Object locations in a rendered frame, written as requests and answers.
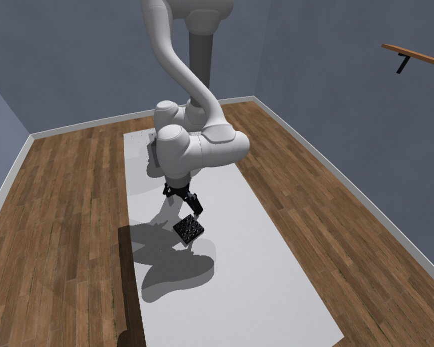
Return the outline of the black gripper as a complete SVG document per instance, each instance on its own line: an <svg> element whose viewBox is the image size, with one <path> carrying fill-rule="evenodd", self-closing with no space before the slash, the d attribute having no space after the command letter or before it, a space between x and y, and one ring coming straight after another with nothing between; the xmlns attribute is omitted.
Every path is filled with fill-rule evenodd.
<svg viewBox="0 0 434 347"><path fill-rule="evenodd" d="M177 188L177 189L168 186L166 183L164 183L164 185L165 188L163 190L163 195L166 195L169 206L171 207L172 204L174 203L173 195L176 194L177 196L181 197L183 201L186 202L189 205L189 207L193 210L194 220L196 221L199 215L201 214L201 212L203 211L203 208L199 200L197 199L197 195L195 193L194 194L190 193L189 191L190 184L188 183L185 187ZM170 192L168 192L169 189L171 190Z"/></svg>

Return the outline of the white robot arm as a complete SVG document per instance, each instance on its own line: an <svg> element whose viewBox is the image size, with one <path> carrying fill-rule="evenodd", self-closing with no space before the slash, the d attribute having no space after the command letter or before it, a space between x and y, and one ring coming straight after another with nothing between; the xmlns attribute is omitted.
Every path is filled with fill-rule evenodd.
<svg viewBox="0 0 434 347"><path fill-rule="evenodd" d="M232 12L234 0L140 0L155 58L189 95L186 107L159 102L154 111L157 159L167 185L183 188L190 171L226 166L246 157L248 137L235 131L209 91L213 33ZM184 19L189 31L190 69L172 48L173 20ZM185 121L185 122L184 122ZM188 133L202 132L200 136ZM189 137L190 136L190 137Z"/></svg>

